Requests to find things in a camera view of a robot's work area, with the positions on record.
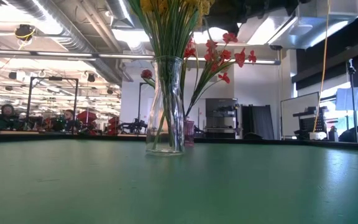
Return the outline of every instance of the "metal stand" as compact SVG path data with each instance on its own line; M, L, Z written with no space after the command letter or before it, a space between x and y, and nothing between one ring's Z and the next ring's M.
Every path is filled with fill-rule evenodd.
M142 97L142 85L145 85L147 83L139 83L139 101L137 105L137 120L140 121L140 98Z
M356 138L356 142L358 143L358 135L357 135L357 111L354 101L354 82L353 75L356 73L356 70L353 67L353 59L350 59L346 62L346 72L349 75L351 80L351 88L352 88L352 104L353 104L353 122L354 122L354 136Z
M62 78L62 77L48 77L48 78L40 78L40 77L31 77L30 78L30 89L29 89L29 99L27 101L27 114L25 116L25 126L27 127L27 125L29 124L29 117L30 117L30 104L31 104L31 93L32 93L32 81L33 80L49 80L49 81L63 81L63 80L73 80L75 81L75 95L74 95L74 114L73 114L73 121L75 122L76 120L76 110L77 110L77 94L78 94L78 79L77 78Z

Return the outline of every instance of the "ceiling duct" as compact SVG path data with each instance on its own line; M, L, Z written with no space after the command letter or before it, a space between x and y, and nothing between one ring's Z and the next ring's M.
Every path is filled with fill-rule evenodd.
M69 36L70 38L54 39L69 52L96 52L95 48L87 41L82 33L74 26L64 13L53 3L52 0L4 0L5 3L16 9L30 14L39 23L37 28L45 34ZM111 69L106 63L98 58L95 61L86 62L93 66L100 75L108 82L121 83L121 70L116 67Z
M328 0L312 0L299 4L290 16L285 11L275 11L265 15L265 20L249 39L248 44L267 42L269 45L279 45L289 49L307 49L325 39L327 14L329 14L328 36L358 18L358 0L330 0L330 2L329 12Z
M129 7L126 0L106 0L106 4L114 18L112 26L125 28L135 27L128 13Z
M106 4L108 6L108 9L110 10L110 13L114 17L114 20L112 22L113 28L135 28L134 22L132 21L128 13L129 7L126 0L106 0ZM144 48L142 42L138 41L135 38L128 39L128 41L126 42L133 54L146 54L146 49Z

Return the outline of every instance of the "black speaker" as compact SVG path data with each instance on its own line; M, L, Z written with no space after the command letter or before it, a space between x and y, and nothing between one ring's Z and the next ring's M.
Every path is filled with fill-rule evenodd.
M111 87L109 87L109 88L107 89L107 94L112 95L113 93L114 93L114 92L113 92L112 88L111 88Z
M16 80L16 78L17 78L17 72L9 72L8 77L9 77L10 79Z
M94 78L94 74L93 73L90 73L88 75L88 82L94 82L96 79Z

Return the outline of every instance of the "whiteboard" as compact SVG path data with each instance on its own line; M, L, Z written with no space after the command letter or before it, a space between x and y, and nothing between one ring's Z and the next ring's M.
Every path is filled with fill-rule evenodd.
M317 106L318 96L316 92L281 101L282 136L295 136L294 131L299 130L299 118L294 118L293 114L302 113L309 106Z

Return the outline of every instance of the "light stand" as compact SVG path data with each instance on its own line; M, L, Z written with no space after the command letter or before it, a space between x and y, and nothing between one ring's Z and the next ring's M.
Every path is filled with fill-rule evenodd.
M352 88L352 104L353 104L353 122L354 122L354 136L355 140L358 143L358 136L357 136L357 111L354 101L354 82L353 82L353 75L356 73L355 68L353 67L353 59L349 59L346 62L346 72L349 75L351 80L351 88Z

